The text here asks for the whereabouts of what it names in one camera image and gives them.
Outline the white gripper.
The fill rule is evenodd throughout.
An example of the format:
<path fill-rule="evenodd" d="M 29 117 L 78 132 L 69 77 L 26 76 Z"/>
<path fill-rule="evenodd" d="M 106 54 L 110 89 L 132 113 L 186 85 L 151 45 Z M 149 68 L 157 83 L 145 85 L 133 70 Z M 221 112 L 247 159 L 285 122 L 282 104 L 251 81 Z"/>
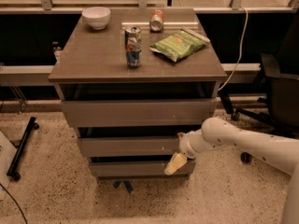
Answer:
<path fill-rule="evenodd" d="M 201 131 L 191 131 L 188 133 L 177 133 L 181 153 L 175 153 L 170 162 L 166 165 L 164 173 L 172 175 L 187 163 L 187 158 L 194 159 L 202 151 L 203 136 Z"/>

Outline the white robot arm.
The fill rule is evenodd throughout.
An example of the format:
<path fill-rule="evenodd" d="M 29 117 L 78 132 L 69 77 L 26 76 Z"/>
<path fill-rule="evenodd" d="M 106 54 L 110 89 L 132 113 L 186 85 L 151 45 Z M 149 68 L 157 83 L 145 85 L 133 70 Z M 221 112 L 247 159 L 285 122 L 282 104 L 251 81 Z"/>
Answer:
<path fill-rule="evenodd" d="M 201 128 L 178 133 L 178 150 L 164 173 L 173 175 L 197 154 L 227 146 L 237 147 L 291 176 L 281 224 L 299 222 L 299 140 L 235 127 L 224 119 L 206 119 Z"/>

